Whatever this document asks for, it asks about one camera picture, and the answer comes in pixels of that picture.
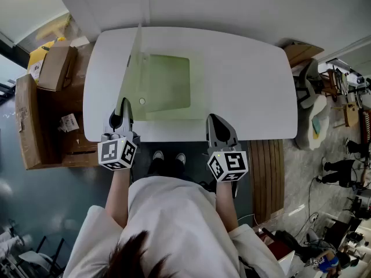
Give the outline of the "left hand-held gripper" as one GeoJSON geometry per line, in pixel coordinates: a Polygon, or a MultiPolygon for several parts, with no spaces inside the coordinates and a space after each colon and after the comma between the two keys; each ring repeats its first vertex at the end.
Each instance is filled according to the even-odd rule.
{"type": "Polygon", "coordinates": [[[140,137],[132,130],[133,116],[130,101],[121,100],[118,110],[114,109],[109,118],[110,128],[119,133],[104,133],[98,143],[98,163],[109,170],[130,169],[138,149],[140,137]]]}

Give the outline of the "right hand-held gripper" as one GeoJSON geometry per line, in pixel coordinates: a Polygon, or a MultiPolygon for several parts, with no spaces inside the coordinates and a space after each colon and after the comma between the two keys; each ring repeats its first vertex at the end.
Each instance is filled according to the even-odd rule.
{"type": "Polygon", "coordinates": [[[231,183],[232,197],[236,198],[238,181],[249,171],[248,155],[242,150],[241,144],[237,143],[235,129],[222,117],[209,114],[206,132],[210,146],[207,167],[217,183],[231,183]]]}

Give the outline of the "pale green folder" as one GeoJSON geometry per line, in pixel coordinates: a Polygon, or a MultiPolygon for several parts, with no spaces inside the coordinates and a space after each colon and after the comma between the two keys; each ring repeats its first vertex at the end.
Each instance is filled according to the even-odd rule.
{"type": "Polygon", "coordinates": [[[138,27],[113,114],[128,101],[132,119],[200,120],[206,114],[200,57],[183,49],[143,47],[138,27]]]}

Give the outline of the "person's right forearm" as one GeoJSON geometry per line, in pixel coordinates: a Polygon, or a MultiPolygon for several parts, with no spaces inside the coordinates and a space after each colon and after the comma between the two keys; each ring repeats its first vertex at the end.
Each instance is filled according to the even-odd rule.
{"type": "Polygon", "coordinates": [[[230,182],[218,182],[216,185],[216,211],[227,232],[231,232],[238,227],[230,182]]]}

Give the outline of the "person's left forearm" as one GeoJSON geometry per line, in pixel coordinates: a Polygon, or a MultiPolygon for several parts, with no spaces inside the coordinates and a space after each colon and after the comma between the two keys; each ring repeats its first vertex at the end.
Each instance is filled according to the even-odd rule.
{"type": "Polygon", "coordinates": [[[128,192],[130,185],[130,170],[114,171],[105,210],[122,228],[128,221],[128,192]]]}

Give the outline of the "wooden slat panel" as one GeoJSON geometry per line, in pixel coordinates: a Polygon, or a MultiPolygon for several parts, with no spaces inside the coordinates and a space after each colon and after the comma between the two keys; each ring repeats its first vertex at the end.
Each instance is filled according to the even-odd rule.
{"type": "Polygon", "coordinates": [[[254,224],[283,212],[285,167],[282,140],[248,141],[254,224]]]}

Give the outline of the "large cardboard box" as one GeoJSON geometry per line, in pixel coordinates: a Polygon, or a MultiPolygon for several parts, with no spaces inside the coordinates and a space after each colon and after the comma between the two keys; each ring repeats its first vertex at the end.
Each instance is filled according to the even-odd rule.
{"type": "Polygon", "coordinates": [[[59,92],[37,87],[30,74],[16,81],[16,129],[27,170],[97,166],[97,143],[85,137],[83,90],[94,44],[77,47],[70,84],[59,92]],[[79,129],[59,131],[60,119],[74,114],[79,129]]]}

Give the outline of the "small cardboard box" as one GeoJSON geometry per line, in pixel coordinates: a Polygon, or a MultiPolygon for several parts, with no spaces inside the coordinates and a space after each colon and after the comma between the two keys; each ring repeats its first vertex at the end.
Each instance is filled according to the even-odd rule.
{"type": "Polygon", "coordinates": [[[71,81],[71,74],[77,58],[77,48],[71,41],[58,41],[49,48],[42,63],[38,87],[48,91],[61,91],[71,81]]]}

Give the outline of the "teal yellow cushion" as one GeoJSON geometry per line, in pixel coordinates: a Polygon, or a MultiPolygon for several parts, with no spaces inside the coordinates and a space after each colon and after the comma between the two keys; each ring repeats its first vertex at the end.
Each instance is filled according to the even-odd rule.
{"type": "Polygon", "coordinates": [[[317,140],[321,132],[321,123],[317,116],[312,118],[313,139],[317,140]]]}

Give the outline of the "person's white shirt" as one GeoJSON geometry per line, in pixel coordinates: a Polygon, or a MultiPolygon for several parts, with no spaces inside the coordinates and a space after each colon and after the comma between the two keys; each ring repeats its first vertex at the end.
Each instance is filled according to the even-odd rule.
{"type": "Polygon", "coordinates": [[[249,225],[227,232],[216,197],[196,183],[147,177],[129,188],[128,223],[120,227],[99,206],[82,224],[64,278],[98,278],[114,248],[146,231],[145,274],[166,258],[164,271],[180,278],[285,278],[277,259],[249,225]]]}

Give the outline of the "white cloud-shaped seat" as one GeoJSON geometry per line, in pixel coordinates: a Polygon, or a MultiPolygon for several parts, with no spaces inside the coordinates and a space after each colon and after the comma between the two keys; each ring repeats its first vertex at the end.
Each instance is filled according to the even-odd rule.
{"type": "Polygon", "coordinates": [[[313,151],[321,146],[329,128],[330,106],[324,95],[317,95],[314,105],[307,109],[298,108],[298,128],[294,138],[301,150],[313,151]],[[317,116],[321,123],[321,132],[317,140],[313,139],[312,118],[317,116]]]}

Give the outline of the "grey chair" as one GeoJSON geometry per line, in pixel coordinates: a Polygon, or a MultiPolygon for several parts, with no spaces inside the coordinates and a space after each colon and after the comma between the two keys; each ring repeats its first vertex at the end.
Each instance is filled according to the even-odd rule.
{"type": "Polygon", "coordinates": [[[300,71],[298,76],[293,76],[296,90],[297,104],[302,109],[307,109],[314,105],[317,94],[312,82],[318,83],[321,77],[318,72],[318,61],[311,59],[300,71]]]}

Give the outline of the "flat cardboard sheet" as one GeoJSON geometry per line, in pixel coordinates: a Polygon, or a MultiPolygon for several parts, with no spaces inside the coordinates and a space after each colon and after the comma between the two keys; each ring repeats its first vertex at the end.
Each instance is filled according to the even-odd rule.
{"type": "Polygon", "coordinates": [[[291,68],[294,68],[300,63],[305,62],[324,51],[321,47],[298,41],[292,41],[290,44],[286,45],[283,50],[286,53],[291,68]]]}

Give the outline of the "red white cabinet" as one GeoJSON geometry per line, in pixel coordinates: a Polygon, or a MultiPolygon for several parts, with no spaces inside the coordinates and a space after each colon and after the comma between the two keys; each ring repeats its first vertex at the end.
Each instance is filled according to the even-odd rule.
{"type": "Polygon", "coordinates": [[[266,228],[259,229],[257,235],[273,253],[287,277],[295,251],[266,228]]]}

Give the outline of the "light wooden stool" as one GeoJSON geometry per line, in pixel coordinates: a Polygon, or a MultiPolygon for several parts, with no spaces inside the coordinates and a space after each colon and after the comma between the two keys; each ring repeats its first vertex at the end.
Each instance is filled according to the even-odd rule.
{"type": "Polygon", "coordinates": [[[353,127],[359,122],[359,108],[356,102],[346,103],[341,107],[332,107],[332,109],[341,111],[344,114],[344,122],[340,125],[334,126],[333,128],[339,127],[353,127]]]}

